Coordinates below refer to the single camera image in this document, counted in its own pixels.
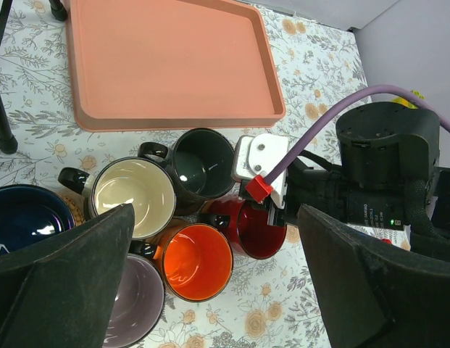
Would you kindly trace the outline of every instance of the purple tube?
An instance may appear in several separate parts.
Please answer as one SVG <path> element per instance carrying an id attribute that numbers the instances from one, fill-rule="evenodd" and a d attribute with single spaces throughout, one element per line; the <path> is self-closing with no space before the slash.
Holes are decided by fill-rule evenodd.
<path id="1" fill-rule="evenodd" d="M 297 141 L 292 149 L 282 158 L 282 160 L 273 168 L 267 176 L 264 177 L 264 182 L 270 185 L 276 178 L 287 168 L 289 165 L 299 156 L 303 149 L 309 144 L 309 142 L 331 121 L 335 116 L 340 114 L 345 108 L 351 106 L 353 103 L 372 96 L 373 94 L 393 94 L 400 96 L 409 102 L 413 103 L 417 107 L 423 109 L 429 109 L 434 111 L 441 119 L 441 126 L 443 129 L 450 133 L 450 121 L 436 112 L 428 103 L 415 96 L 412 92 L 406 89 L 392 86 L 392 85 L 377 85 L 366 87 L 361 89 L 350 96 L 340 100 L 337 104 L 331 107 L 325 114 L 313 124 L 312 127 Z"/>

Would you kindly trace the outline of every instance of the tray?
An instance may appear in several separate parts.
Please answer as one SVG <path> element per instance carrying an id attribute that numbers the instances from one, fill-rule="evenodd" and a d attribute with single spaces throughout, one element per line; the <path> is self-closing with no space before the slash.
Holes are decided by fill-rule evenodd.
<path id="1" fill-rule="evenodd" d="M 229 0 L 67 0 L 87 131 L 270 127 L 286 113 L 259 11 Z"/>

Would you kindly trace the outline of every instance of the black mug handle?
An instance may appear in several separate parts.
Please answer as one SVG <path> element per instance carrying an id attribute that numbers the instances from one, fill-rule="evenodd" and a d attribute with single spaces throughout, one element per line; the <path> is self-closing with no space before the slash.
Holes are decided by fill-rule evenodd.
<path id="1" fill-rule="evenodd" d="M 146 243 L 145 241 L 131 241 L 128 252 L 145 257 L 148 260 L 154 260 L 158 249 L 157 245 Z"/>
<path id="2" fill-rule="evenodd" d="M 167 158 L 167 154 L 168 154 L 168 148 L 165 145 L 159 144 L 159 143 L 152 143 L 152 142 L 147 142 L 147 143 L 142 143 L 139 146 L 139 150 L 138 150 L 138 157 L 143 157 L 146 158 L 149 155 L 152 156 L 157 156 L 160 158 Z"/>
<path id="3" fill-rule="evenodd" d="M 219 214 L 199 214 L 199 221 L 215 228 L 226 228 L 230 225 L 231 216 Z"/>
<path id="4" fill-rule="evenodd" d="M 82 194 L 88 177 L 89 174 L 87 174 L 87 172 L 83 172 L 76 168 L 65 167 L 60 171 L 57 180 L 73 192 Z"/>

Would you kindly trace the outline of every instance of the floral pattern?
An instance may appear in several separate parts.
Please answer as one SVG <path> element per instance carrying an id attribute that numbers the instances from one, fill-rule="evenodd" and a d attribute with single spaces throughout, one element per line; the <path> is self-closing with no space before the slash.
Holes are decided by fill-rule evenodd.
<path id="1" fill-rule="evenodd" d="M 353 34 L 259 7 L 275 60 L 287 114 L 273 128 L 222 129 L 233 144 L 243 134 L 287 136 L 294 144 L 326 110 L 366 86 Z M 136 155 L 143 141 L 172 144 L 184 130 L 89 133 L 73 119 L 64 24 L 48 1 L 13 3 L 0 50 L 0 92 L 19 151 L 0 152 L 0 186 L 39 185 L 80 196 L 57 183 L 63 167 L 97 174 L 121 157 Z M 365 99 L 354 105 L 364 104 Z M 334 123 L 307 147 L 340 162 Z M 404 233 L 358 228 L 404 249 Z M 223 293 L 201 304 L 167 294 L 157 327 L 136 348 L 329 347 L 296 228 L 268 260 L 235 256 Z"/>

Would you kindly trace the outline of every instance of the red connector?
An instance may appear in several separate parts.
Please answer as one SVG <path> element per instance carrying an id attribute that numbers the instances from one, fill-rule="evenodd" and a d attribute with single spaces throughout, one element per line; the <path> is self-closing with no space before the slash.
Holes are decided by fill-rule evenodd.
<path id="1" fill-rule="evenodd" d="M 273 187 L 271 185 L 267 185 L 263 181 L 263 177 L 261 175 L 257 175 L 251 180 L 250 183 L 247 184 L 246 190 L 257 203 L 262 203 L 263 200 L 271 194 Z"/>

